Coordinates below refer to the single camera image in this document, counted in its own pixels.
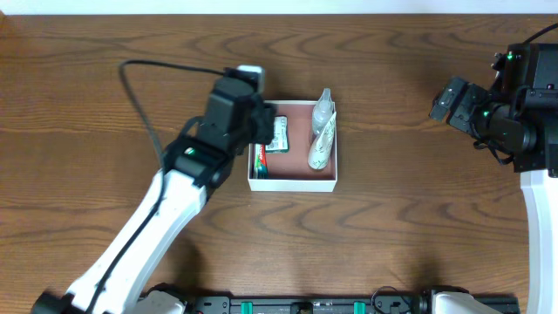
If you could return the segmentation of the teal toothpaste tube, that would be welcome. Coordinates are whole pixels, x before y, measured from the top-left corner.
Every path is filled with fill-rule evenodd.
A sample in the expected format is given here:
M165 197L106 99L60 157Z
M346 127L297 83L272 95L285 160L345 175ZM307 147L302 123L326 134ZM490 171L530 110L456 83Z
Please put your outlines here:
M260 172L259 172L259 178L258 179L267 179L269 176L269 172L268 172L268 165L267 165L267 159L266 159L266 152L265 152L265 146L261 145L261 150L260 150Z

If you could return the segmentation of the white tube gold cap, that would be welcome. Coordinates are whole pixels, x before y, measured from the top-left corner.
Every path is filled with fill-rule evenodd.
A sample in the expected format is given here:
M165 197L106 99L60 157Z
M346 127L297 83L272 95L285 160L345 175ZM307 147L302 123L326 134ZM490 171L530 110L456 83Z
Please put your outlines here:
M323 170L329 163L336 133L336 120L337 114L333 113L310 147L308 164L314 170Z

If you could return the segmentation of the green white soap bar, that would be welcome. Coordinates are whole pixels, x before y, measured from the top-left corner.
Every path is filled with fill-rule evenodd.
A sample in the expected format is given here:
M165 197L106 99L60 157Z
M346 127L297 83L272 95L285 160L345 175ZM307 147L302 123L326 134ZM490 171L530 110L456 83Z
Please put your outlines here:
M276 116L274 121L274 138L265 147L267 154L285 154L289 151L288 118Z

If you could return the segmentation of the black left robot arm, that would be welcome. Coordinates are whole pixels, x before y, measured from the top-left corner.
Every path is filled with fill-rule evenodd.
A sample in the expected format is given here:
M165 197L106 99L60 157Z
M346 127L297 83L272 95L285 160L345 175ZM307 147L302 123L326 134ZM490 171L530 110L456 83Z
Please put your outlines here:
M234 159L273 138L276 106L261 99L211 100L167 146L144 199L101 257L62 297L44 292L34 313L137 313L141 294L184 227L229 177Z

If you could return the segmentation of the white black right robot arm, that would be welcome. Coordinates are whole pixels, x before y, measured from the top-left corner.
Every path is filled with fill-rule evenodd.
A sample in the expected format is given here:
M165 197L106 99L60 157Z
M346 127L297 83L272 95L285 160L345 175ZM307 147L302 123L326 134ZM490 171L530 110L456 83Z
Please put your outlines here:
M531 106L536 90L519 85L503 92L462 78L449 80L432 102L432 119L444 120L474 138L474 147L504 153L501 165L513 164L527 208L529 292L527 312L557 311L557 92L551 102Z

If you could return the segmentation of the green white toothbrush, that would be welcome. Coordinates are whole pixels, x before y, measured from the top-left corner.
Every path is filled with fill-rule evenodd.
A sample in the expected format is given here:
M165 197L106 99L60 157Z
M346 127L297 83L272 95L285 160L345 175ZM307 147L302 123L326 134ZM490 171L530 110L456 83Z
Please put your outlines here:
M252 178L258 179L259 172L260 172L260 144L254 144L254 156L253 156L253 169L252 169Z

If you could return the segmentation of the blue liquid clear bottle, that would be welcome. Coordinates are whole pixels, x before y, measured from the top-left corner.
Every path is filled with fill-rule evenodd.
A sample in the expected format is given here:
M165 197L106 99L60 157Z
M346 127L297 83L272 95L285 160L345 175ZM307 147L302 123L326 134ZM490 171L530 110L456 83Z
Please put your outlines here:
M319 136L322 133L333 112L334 101L331 97L331 90L330 88L324 88L312 112L312 132L315 136Z

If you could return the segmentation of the white box pink interior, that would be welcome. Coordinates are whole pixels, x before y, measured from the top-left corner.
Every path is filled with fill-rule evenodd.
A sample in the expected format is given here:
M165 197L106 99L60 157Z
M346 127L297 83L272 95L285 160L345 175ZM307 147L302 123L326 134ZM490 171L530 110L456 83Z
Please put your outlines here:
M269 175L266 179L254 176L255 150L248 153L248 184L252 191L261 192L331 192L337 179L337 144L334 143L326 168L315 170L308 164L312 144L311 116L314 100L274 100L277 114L287 118L289 151L266 156Z

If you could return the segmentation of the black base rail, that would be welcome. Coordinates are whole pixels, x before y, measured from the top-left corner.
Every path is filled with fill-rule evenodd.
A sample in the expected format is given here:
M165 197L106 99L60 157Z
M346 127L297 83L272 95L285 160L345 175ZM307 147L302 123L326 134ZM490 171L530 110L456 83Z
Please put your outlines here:
M188 296L172 285L159 284L141 297L134 313L146 314L371 314L436 313L437 292L463 292L474 313L520 314L511 295L469 295L460 287L438 286L419 293L383 286L371 296L235 297L231 294Z

